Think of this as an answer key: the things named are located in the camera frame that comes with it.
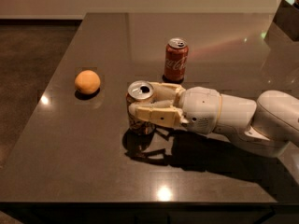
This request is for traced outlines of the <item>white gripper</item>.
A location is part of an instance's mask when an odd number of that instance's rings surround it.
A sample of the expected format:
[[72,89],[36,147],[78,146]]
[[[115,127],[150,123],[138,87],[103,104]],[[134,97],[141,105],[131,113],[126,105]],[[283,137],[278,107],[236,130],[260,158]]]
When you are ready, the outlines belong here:
[[221,95],[212,89],[194,87],[185,90],[175,83],[151,82],[156,101],[141,108],[138,116],[144,121],[165,128],[182,126],[190,132],[209,134],[221,111]]

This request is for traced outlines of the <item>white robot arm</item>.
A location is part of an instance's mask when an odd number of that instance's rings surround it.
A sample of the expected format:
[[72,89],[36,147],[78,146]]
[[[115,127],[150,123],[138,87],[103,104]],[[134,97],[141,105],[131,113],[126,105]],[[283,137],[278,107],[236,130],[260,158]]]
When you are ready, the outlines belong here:
[[136,81],[128,88],[128,113],[165,128],[225,136],[256,155],[276,158],[288,144],[299,146],[299,100],[282,91],[265,91],[257,100],[203,87]]

